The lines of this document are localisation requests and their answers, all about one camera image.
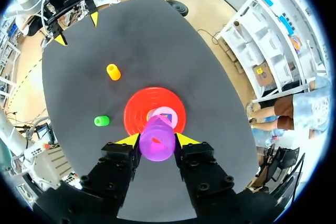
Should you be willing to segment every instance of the green object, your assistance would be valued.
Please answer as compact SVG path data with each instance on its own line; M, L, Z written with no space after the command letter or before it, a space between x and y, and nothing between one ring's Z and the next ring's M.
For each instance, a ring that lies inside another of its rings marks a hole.
M96 126L107 126L110 124L110 118L107 115L100 115L94 119L95 125Z

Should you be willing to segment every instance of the yellow cup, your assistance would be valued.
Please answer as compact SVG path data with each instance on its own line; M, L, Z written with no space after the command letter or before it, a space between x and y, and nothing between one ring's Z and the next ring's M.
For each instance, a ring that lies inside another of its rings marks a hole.
M109 64L106 67L106 71L113 81L118 81L121 77L121 72L115 64Z

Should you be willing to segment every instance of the purple plastic cup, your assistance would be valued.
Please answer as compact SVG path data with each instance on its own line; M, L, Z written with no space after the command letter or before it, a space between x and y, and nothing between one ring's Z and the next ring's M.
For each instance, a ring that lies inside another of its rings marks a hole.
M175 151L174 130L166 120L162 115L151 117L140 135L140 151L151 161L164 161Z

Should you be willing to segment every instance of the gray table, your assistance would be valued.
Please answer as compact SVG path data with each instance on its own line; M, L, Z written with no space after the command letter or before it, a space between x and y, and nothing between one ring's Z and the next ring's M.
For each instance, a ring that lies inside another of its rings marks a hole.
M51 42L43 53L43 85L56 137L81 176L108 141L127 137L123 111L138 90L159 86L183 101L184 135L208 141L241 191L257 171L257 152L241 101L221 64L193 27L164 0L129 0L85 18L64 32L69 46ZM106 66L122 78L113 82ZM97 115L111 116L96 127ZM193 218L175 160L142 157L119 217L138 221Z

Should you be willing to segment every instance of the red plate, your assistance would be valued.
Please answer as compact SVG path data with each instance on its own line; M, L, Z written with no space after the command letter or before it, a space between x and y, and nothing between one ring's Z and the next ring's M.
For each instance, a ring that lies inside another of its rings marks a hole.
M172 91L160 87L149 87L135 93L128 101L124 111L124 126L129 135L142 133L147 114L159 107L172 108L178 116L175 133L184 130L186 115L182 101Z

